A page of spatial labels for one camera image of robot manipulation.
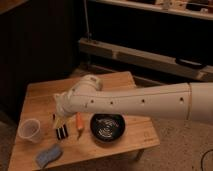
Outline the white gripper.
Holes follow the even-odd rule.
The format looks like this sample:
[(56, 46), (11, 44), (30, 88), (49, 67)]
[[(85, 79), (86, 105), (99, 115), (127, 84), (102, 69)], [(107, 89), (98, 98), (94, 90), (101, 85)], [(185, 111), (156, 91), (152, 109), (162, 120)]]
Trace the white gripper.
[(75, 112), (71, 108), (67, 92), (61, 94), (55, 93), (53, 97), (56, 103), (56, 114), (54, 114), (53, 127), (60, 128), (66, 123), (65, 117), (71, 117)]

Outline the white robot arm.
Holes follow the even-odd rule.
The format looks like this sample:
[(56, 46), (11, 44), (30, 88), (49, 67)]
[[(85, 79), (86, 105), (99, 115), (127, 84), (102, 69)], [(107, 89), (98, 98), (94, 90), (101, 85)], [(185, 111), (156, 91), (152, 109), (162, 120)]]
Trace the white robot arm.
[(63, 93), (56, 93), (54, 128), (77, 112), (129, 114), (198, 121), (213, 125), (213, 82), (103, 91), (95, 75), (82, 77)]

